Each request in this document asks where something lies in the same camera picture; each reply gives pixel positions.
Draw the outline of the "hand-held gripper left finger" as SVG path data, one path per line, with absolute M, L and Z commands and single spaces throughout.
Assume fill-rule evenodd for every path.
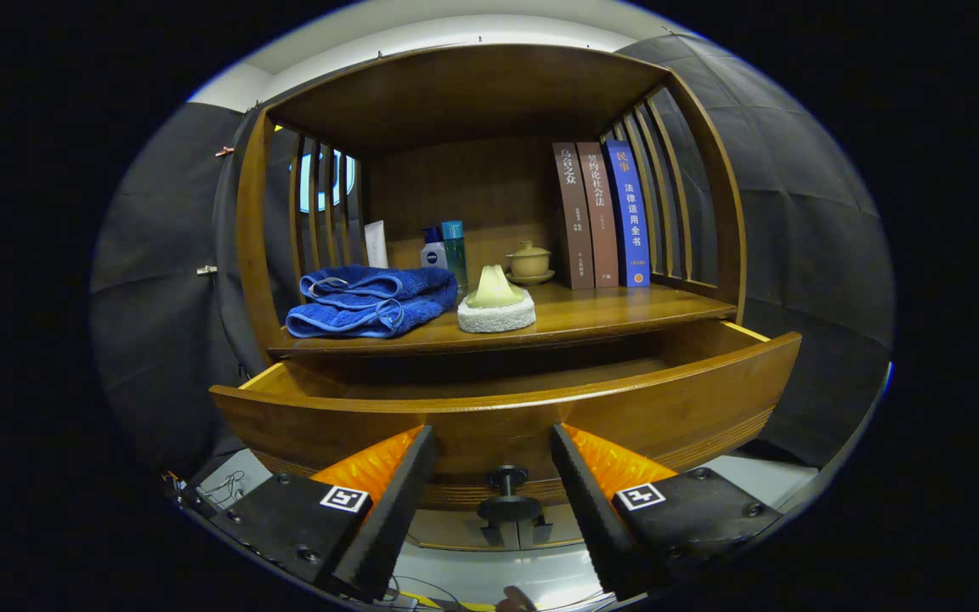
M 309 478 L 276 473 L 226 508 L 203 501 L 189 472 L 180 507 L 296 585 L 381 599 L 433 473 L 435 427 L 310 425 L 277 450 L 324 468 Z

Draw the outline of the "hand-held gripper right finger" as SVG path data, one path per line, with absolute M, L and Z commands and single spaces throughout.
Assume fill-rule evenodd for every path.
M 620 600 L 695 581 L 768 537 L 784 518 L 707 467 L 609 484 L 625 458 L 598 452 L 594 441 L 556 423 L 551 456 L 599 584 Z

